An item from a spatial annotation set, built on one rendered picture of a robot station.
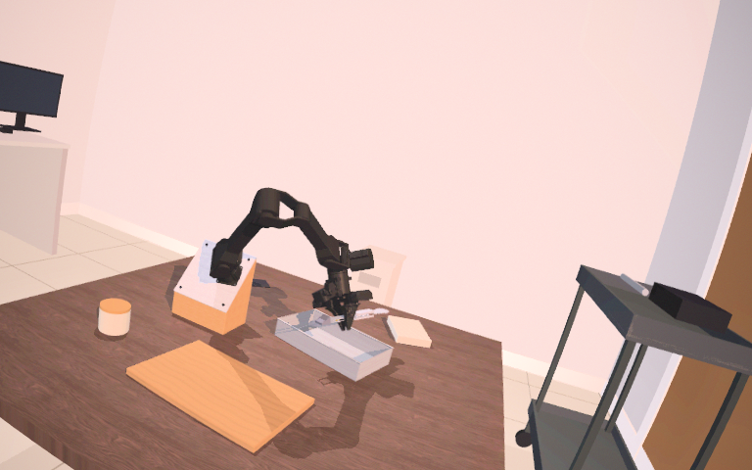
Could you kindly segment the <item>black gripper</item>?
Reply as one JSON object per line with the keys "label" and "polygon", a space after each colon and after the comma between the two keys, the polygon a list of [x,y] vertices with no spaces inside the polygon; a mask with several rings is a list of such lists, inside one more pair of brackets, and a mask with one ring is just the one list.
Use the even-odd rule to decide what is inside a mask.
{"label": "black gripper", "polygon": [[[315,300],[313,300],[313,308],[325,307],[325,309],[330,310],[334,316],[343,315],[344,318],[340,319],[343,321],[338,322],[338,324],[342,331],[345,331],[345,327],[347,331],[349,331],[351,330],[357,307],[360,305],[358,302],[373,300],[372,292],[370,290],[351,292],[350,280],[352,280],[352,277],[349,277],[347,273],[333,274],[327,277],[328,280],[325,280],[325,283],[332,283],[332,280],[338,282],[342,292],[342,297],[340,296],[340,298],[336,298],[335,296],[328,301],[319,304],[316,304]],[[343,297],[345,298],[343,299]],[[341,305],[341,302],[344,302],[344,304]]]}

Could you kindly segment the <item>cream cylinder with orange top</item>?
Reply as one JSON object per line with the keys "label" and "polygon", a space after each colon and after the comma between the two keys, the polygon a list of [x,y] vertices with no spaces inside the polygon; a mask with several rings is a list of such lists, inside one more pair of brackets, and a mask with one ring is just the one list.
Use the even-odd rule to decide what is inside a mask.
{"label": "cream cylinder with orange top", "polygon": [[98,329],[108,335],[124,335],[129,330],[131,304],[116,298],[100,302]]}

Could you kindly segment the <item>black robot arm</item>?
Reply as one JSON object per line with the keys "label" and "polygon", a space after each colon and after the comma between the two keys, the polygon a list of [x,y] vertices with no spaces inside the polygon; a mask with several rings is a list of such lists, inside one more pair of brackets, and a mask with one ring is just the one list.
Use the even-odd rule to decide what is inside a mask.
{"label": "black robot arm", "polygon": [[[280,202],[294,211],[293,217],[279,217]],[[314,248],[318,264],[327,269],[327,276],[348,273],[348,269],[356,272],[374,268],[371,249],[351,252],[348,243],[337,240],[324,231],[308,203],[298,201],[284,191],[266,187],[257,191],[249,214],[243,218],[229,238],[222,238],[215,248],[212,248],[210,276],[216,278],[216,283],[236,286],[244,268],[240,265],[243,262],[243,249],[256,234],[262,228],[281,229],[289,226],[296,226],[302,230]],[[312,293],[316,304],[335,296],[342,297],[336,280],[323,285],[323,289]]]}

